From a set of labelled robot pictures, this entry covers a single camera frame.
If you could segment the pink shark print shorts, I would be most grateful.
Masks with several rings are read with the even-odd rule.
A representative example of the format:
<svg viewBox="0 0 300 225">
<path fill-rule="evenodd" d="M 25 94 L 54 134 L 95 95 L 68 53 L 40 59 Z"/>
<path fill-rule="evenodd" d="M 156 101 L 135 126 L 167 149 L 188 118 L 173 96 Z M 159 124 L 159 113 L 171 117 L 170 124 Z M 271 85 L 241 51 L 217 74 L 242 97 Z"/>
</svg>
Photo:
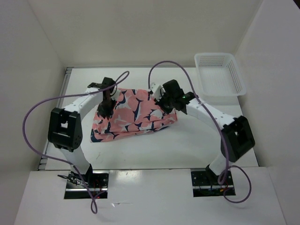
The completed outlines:
<svg viewBox="0 0 300 225">
<path fill-rule="evenodd" d="M 142 89 L 119 88 L 111 116 L 105 115 L 104 106 L 95 112 L 90 140 L 93 143 L 116 141 L 134 135 L 163 130 L 178 121 L 175 110 L 169 114 L 155 104 L 151 94 Z"/>
</svg>

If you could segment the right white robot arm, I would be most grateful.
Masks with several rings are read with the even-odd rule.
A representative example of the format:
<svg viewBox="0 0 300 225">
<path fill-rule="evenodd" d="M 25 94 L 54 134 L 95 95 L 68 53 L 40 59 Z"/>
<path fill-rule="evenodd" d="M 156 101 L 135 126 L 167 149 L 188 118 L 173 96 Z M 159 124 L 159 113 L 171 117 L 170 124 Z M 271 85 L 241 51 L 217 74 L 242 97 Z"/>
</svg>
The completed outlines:
<svg viewBox="0 0 300 225">
<path fill-rule="evenodd" d="M 176 80 L 163 85 L 150 84 L 155 103 L 167 114 L 181 111 L 205 123 L 220 134 L 220 152 L 206 167 L 206 180 L 210 184 L 223 184 L 229 167 L 255 145 L 246 117 L 234 117 L 203 102 L 192 90 L 184 93 Z"/>
</svg>

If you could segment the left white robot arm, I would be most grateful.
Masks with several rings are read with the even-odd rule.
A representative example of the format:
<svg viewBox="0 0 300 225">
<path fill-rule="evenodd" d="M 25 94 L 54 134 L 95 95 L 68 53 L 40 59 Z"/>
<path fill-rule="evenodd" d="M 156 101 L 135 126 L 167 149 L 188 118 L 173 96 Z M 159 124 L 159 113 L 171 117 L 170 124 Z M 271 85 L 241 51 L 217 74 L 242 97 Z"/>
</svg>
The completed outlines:
<svg viewBox="0 0 300 225">
<path fill-rule="evenodd" d="M 51 111 L 48 129 L 48 141 L 59 149 L 66 160 L 71 163 L 68 179 L 82 187 L 89 187 L 94 181 L 93 169 L 81 148 L 83 140 L 82 119 L 97 105 L 97 113 L 103 119 L 113 115 L 117 101 L 116 82 L 105 77 L 102 83 L 92 82 L 84 96 L 64 108 Z"/>
</svg>

